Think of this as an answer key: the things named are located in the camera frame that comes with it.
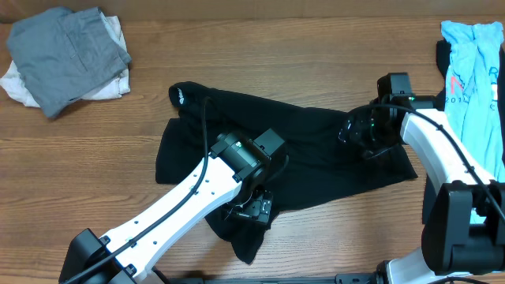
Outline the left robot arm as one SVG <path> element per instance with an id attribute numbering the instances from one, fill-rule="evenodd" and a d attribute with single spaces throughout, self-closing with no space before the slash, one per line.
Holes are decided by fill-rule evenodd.
<path id="1" fill-rule="evenodd" d="M 266 182 L 288 163 L 284 140 L 269 129 L 255 140 L 219 135 L 190 174 L 148 209 L 97 237 L 90 229 L 69 245 L 60 283 L 163 283 L 155 265 L 213 211 L 265 225 L 272 195 Z"/>

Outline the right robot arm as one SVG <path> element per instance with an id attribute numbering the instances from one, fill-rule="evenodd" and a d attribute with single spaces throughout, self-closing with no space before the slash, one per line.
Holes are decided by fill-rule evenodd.
<path id="1" fill-rule="evenodd" d="M 421 247 L 337 283 L 472 283 L 504 270 L 504 185 L 482 168 L 450 127 L 442 103 L 412 92 L 407 73 L 377 81 L 378 96 L 350 111 L 339 139 L 367 159 L 409 145 L 435 189 Z"/>

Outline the black polo shirt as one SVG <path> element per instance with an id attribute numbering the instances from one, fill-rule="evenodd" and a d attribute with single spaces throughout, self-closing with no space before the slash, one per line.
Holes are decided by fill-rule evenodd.
<path id="1" fill-rule="evenodd" d="M 339 110 L 300 107 L 253 95 L 176 83 L 168 96 L 178 109 L 169 120 L 155 162 L 159 184 L 177 184 L 204 155 L 202 124 L 208 143 L 237 130 L 256 138 L 267 129 L 285 141 L 289 162 L 265 185 L 273 195 L 271 219 L 282 211 L 301 210 L 332 200 L 417 178 L 404 148 L 395 145 L 371 157 L 338 138 L 348 114 Z"/>

